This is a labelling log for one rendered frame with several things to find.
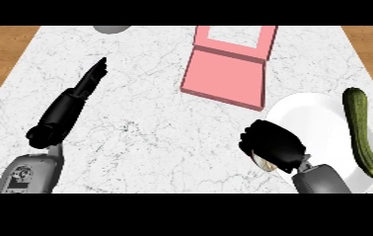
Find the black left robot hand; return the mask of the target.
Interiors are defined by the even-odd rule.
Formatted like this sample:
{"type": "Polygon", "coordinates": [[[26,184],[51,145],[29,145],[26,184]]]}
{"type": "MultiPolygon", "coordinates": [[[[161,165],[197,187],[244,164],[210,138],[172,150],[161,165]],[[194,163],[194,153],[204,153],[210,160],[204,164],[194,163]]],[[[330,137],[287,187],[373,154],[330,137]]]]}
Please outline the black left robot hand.
{"type": "Polygon", "coordinates": [[[67,88],[48,106],[38,124],[29,129],[29,145],[43,149],[61,143],[76,122],[85,101],[105,75],[105,58],[86,70],[76,85],[67,88]]]}

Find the pink open cardboard box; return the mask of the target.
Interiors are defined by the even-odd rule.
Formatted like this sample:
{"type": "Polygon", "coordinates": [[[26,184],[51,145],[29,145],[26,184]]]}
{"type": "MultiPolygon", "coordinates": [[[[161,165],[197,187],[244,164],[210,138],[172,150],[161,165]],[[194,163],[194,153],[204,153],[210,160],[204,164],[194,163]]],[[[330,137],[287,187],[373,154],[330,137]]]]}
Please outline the pink open cardboard box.
{"type": "Polygon", "coordinates": [[[265,65],[276,28],[262,26],[256,46],[248,47],[210,39],[209,26],[197,26],[181,91],[260,112],[265,107],[265,65]]]}

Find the grey round object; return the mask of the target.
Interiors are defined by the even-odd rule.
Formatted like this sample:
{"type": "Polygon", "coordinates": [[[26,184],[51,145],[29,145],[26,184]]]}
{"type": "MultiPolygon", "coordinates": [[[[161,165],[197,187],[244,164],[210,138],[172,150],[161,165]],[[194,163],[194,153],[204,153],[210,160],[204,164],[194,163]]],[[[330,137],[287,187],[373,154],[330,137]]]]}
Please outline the grey round object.
{"type": "Polygon", "coordinates": [[[122,33],[125,30],[129,29],[128,26],[94,26],[92,27],[100,33],[111,35],[122,33]]]}

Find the white plate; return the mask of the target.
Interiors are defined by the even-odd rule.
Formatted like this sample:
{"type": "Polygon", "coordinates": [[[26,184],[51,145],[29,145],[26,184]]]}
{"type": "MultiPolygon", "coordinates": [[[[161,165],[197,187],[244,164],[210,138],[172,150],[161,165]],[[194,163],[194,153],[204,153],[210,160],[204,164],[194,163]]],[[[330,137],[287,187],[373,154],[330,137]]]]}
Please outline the white plate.
{"type": "Polygon", "coordinates": [[[352,156],[343,106],[318,93],[297,93],[281,99],[265,120],[282,127],[300,140],[312,166],[327,164],[355,194],[373,194],[373,178],[352,156]]]}

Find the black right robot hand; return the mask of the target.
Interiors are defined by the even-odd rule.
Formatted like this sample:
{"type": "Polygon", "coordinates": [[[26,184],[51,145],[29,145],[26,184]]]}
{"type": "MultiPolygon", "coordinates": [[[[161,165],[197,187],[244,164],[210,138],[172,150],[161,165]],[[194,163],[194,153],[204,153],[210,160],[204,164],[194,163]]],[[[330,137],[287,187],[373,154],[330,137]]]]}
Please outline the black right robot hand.
{"type": "Polygon", "coordinates": [[[250,159],[256,154],[287,174],[297,170],[307,155],[299,138],[282,127],[260,119],[244,128],[238,148],[250,159]]]}

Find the green cucumber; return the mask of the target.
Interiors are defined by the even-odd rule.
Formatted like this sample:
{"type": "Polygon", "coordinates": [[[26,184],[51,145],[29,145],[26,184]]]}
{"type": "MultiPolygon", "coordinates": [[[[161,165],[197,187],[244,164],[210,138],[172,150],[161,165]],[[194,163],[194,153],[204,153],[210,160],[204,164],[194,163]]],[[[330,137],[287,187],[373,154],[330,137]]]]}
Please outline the green cucumber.
{"type": "Polygon", "coordinates": [[[373,178],[373,150],[366,138],[366,96],[358,88],[344,89],[341,105],[353,159],[365,175],[373,178]]]}

